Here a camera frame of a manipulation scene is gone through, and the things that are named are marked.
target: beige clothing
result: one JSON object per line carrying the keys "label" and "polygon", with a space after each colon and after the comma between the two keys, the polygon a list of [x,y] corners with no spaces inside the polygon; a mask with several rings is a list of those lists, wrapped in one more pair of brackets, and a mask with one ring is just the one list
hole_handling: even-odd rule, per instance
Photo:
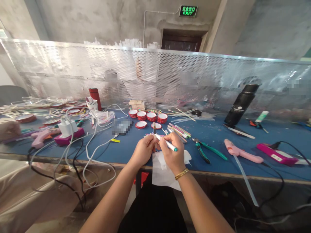
{"label": "beige clothing", "polygon": [[[36,169],[53,176],[51,172]],[[56,177],[70,185],[82,198],[81,183],[77,178],[61,174]],[[20,168],[0,178],[0,232],[24,233],[34,223],[68,216],[78,202],[76,194],[67,186],[54,183],[50,178],[32,171],[29,166]]]}

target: blue table surface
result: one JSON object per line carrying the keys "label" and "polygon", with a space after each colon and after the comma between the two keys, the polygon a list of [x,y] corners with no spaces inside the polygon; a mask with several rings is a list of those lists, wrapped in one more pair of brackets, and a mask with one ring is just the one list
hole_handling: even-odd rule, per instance
{"label": "blue table surface", "polygon": [[[124,116],[123,113],[119,110],[115,110],[115,112],[116,117]],[[120,143],[111,142],[105,146],[100,147],[97,150],[96,154],[94,155],[94,159],[102,162],[122,163],[122,164],[126,164],[129,161],[136,147],[137,142],[143,136],[153,131],[153,129],[151,128],[151,122],[149,122],[148,120],[147,120],[148,125],[144,129],[137,129],[135,127],[135,123],[138,122],[138,119],[135,118],[131,120],[134,121],[134,125],[127,133],[127,135],[117,137],[117,139],[120,140]],[[164,129],[167,128],[167,125],[170,120],[171,117],[169,117],[168,122],[166,124],[162,125]],[[32,123],[21,124],[21,127],[22,129],[25,128],[38,129],[38,127],[42,126],[42,122],[43,119],[40,118]],[[222,158],[220,158],[213,152],[209,151],[206,148],[203,148],[204,153],[211,161],[211,164],[206,164],[199,155],[199,152],[195,147],[195,143],[191,139],[187,139],[188,142],[185,144],[185,149],[190,153],[192,157],[192,160],[190,161],[191,165],[187,165],[187,167],[190,170],[230,173],[240,175],[241,171],[234,157],[228,153],[224,145],[224,139],[229,139],[237,147],[245,150],[246,152],[249,152],[257,156],[261,156],[265,160],[265,162],[270,166],[272,166],[274,169],[276,169],[283,176],[284,179],[311,181],[311,172],[310,172],[311,168],[309,166],[294,165],[292,167],[289,167],[280,164],[256,148],[256,145],[259,143],[273,144],[277,141],[287,141],[292,145],[294,145],[295,147],[297,147],[308,159],[311,159],[310,147],[308,146],[308,142],[310,142],[310,135],[311,135],[310,131],[304,129],[300,125],[292,123],[276,123],[273,121],[265,120],[263,122],[263,125],[269,131],[269,133],[267,134],[263,130],[251,127],[247,119],[242,119],[237,126],[246,131],[247,133],[256,137],[256,139],[250,139],[247,137],[239,136],[234,132],[229,131],[225,126],[223,126],[223,123],[224,123],[224,116],[217,116],[215,118],[215,121],[197,120],[196,122],[194,122],[190,120],[178,124],[178,126],[191,133],[192,137],[198,138],[200,141],[205,142],[210,146],[216,148],[228,158],[228,161],[224,161]],[[85,132],[89,133],[94,132],[94,129],[91,128],[89,121],[86,121],[82,127],[84,128]],[[164,134],[164,132],[161,129],[158,130],[157,132],[160,135]],[[96,136],[93,138],[88,147],[89,154],[91,155],[98,145],[107,142],[112,137],[113,136],[111,133],[111,128],[96,134]],[[90,138],[91,136],[84,138],[84,147]],[[25,139],[22,141],[11,142],[6,145],[0,145],[0,152],[27,155],[27,151],[31,147],[31,142],[32,139]],[[69,152],[71,156],[69,158],[71,159],[73,158],[73,154],[76,153],[80,145],[81,141],[77,141],[71,146]],[[58,147],[58,146],[50,149],[45,149],[42,152],[40,152],[37,156],[60,158],[61,155],[63,154],[64,149],[65,147]],[[286,144],[284,145],[281,144],[279,149],[287,153],[297,154],[297,152],[293,148],[291,148]],[[78,159],[88,160],[86,157],[85,150],[80,152]],[[239,157],[239,160],[244,168],[246,175],[278,178],[278,175],[273,170],[263,166],[262,164],[253,163],[242,157]],[[152,166],[152,158],[148,161],[146,165]]]}

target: pink hot glue gun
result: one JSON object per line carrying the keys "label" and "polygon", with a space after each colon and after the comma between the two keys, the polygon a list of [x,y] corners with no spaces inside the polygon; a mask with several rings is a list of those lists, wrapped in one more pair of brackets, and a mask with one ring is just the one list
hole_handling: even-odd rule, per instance
{"label": "pink hot glue gun", "polygon": [[259,156],[255,156],[255,155],[252,155],[250,153],[247,153],[243,150],[241,150],[240,148],[236,147],[231,141],[229,141],[228,139],[225,139],[225,145],[226,145],[226,148],[229,152],[229,154],[231,155],[235,155],[235,156],[242,156],[252,162],[255,162],[255,163],[262,163],[263,162],[263,158],[259,157]]}
{"label": "pink hot glue gun", "polygon": [[50,138],[50,136],[53,134],[60,134],[60,133],[61,133],[61,130],[59,128],[46,129],[42,132],[33,133],[31,136],[35,140],[31,144],[31,146],[36,149],[40,149],[44,146],[43,142],[45,139]]}

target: gold bracelet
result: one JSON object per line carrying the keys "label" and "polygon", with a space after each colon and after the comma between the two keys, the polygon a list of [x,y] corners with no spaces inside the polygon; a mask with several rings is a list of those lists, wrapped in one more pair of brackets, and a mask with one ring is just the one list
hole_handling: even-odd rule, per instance
{"label": "gold bracelet", "polygon": [[177,180],[178,178],[182,177],[184,174],[186,174],[187,172],[189,172],[189,169],[186,168],[185,170],[183,170],[181,173],[179,173],[177,176],[175,176],[175,180]]}

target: doorway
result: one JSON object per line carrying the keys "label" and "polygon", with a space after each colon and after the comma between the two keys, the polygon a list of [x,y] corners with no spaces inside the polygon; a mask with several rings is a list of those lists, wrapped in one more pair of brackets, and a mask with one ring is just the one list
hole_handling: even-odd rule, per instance
{"label": "doorway", "polygon": [[207,31],[163,29],[161,49],[199,52],[202,37],[206,33]]}

